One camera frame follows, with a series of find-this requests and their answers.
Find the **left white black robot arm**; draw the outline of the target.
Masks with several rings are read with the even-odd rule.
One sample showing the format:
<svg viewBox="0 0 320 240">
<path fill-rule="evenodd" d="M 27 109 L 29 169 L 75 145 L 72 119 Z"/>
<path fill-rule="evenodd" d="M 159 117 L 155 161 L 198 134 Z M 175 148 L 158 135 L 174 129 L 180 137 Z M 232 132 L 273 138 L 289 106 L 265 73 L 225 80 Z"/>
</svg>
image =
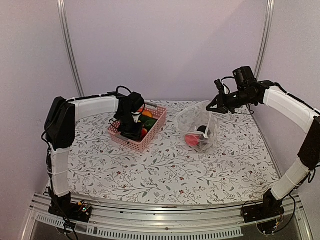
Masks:
<svg viewBox="0 0 320 240">
<path fill-rule="evenodd" d="M 130 92 L 129 95 L 123 95 L 117 90 L 80 98 L 65 99 L 59 96 L 54 99 L 41 138 L 48 146 L 46 164 L 52 206 L 63 217 L 70 217 L 75 211 L 68 184 L 68 158 L 76 138 L 78 121 L 113 113 L 114 119 L 120 123 L 120 132 L 137 137 L 141 128 L 138 123 L 141 115 L 139 110 L 145 106 L 141 94 Z"/>
</svg>

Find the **clear zip top bag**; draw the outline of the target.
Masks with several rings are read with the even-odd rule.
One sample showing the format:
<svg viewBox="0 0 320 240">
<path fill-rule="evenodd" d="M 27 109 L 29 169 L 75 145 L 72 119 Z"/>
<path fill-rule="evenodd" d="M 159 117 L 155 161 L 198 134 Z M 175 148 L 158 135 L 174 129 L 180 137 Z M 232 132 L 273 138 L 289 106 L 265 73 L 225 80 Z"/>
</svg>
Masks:
<svg viewBox="0 0 320 240">
<path fill-rule="evenodd" d="M 178 113 L 174 119 L 177 131 L 180 132 L 185 144 L 185 135 L 201 136 L 199 146 L 191 147 L 199 154 L 213 154 L 218 145 L 219 124 L 213 112 L 206 110 L 209 103 L 210 101 L 205 100 L 189 106 Z M 207 126 L 209 133 L 204 135 L 197 131 L 200 126 Z"/>
</svg>

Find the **purple toy eggplant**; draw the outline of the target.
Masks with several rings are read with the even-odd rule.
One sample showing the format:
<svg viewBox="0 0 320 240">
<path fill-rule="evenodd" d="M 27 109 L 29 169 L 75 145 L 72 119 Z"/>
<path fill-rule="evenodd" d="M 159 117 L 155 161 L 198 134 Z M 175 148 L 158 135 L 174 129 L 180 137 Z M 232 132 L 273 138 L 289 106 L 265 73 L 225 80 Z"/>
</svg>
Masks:
<svg viewBox="0 0 320 240">
<path fill-rule="evenodd" d="M 203 133 L 206 136 L 209 133 L 208 127 L 205 125 L 201 125 L 200 127 L 198 127 L 197 131 Z"/>
</svg>

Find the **pink plastic basket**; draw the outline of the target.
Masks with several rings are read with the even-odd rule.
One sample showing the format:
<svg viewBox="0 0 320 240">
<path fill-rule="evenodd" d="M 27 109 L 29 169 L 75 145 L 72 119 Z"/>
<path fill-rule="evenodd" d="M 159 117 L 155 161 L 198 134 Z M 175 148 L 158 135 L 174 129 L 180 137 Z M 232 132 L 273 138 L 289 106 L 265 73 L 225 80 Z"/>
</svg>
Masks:
<svg viewBox="0 0 320 240">
<path fill-rule="evenodd" d="M 141 128 L 137 140 L 127 138 L 124 133 L 118 131 L 118 127 L 120 126 L 120 122 L 118 121 L 112 123 L 107 131 L 114 142 L 142 153 L 165 123 L 167 109 L 164 106 L 147 102 L 145 108 L 141 107 L 139 112 L 142 112 L 142 114 L 138 119 Z"/>
</svg>

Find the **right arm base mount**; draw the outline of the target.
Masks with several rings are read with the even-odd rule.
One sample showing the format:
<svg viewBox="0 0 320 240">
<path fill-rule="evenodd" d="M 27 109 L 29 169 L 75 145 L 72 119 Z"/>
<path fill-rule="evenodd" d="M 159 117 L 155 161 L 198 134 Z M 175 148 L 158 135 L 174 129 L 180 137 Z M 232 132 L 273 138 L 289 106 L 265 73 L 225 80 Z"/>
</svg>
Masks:
<svg viewBox="0 0 320 240">
<path fill-rule="evenodd" d="M 256 223 L 258 231 L 265 235 L 274 235 L 284 220 L 285 210 L 282 205 L 274 209 L 264 207 L 263 203 L 246 201 L 240 210 L 245 223 Z"/>
</svg>

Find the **red toy pepper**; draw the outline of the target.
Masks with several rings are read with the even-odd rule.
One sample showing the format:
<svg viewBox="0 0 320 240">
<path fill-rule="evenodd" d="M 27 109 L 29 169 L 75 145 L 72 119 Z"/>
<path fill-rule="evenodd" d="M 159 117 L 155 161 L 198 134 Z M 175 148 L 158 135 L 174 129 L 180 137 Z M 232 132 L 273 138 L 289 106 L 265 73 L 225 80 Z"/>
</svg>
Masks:
<svg viewBox="0 0 320 240">
<path fill-rule="evenodd" d="M 184 137 L 185 143 L 190 147 L 199 146 L 201 141 L 201 135 L 198 134 L 186 134 Z"/>
</svg>

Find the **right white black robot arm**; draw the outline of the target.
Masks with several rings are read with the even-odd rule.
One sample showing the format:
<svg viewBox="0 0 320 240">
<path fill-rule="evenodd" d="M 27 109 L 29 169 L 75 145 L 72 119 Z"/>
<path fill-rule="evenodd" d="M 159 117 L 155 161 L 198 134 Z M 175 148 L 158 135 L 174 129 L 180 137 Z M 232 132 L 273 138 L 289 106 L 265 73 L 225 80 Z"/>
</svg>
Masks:
<svg viewBox="0 0 320 240">
<path fill-rule="evenodd" d="M 258 213 L 269 218 L 278 210 L 278 205 L 304 182 L 311 171 L 320 163 L 320 112 L 285 91 L 277 82 L 251 80 L 237 91 L 226 93 L 220 79 L 215 80 L 218 95 L 206 107 L 207 111 L 220 114 L 235 114 L 236 109 L 253 104 L 272 108 L 295 123 L 306 134 L 293 165 L 284 176 L 263 196 Z"/>
</svg>

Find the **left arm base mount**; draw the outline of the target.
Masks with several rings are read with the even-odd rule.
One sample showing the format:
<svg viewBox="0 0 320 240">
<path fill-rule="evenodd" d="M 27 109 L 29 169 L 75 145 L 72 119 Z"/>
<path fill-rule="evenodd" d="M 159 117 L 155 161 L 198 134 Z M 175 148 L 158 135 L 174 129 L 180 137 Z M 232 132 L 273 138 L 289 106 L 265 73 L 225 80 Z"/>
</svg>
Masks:
<svg viewBox="0 0 320 240">
<path fill-rule="evenodd" d="M 74 203 L 69 198 L 58 197 L 51 200 L 48 212 L 65 219 L 88 223 L 92 214 L 92 205 L 84 200 Z"/>
</svg>

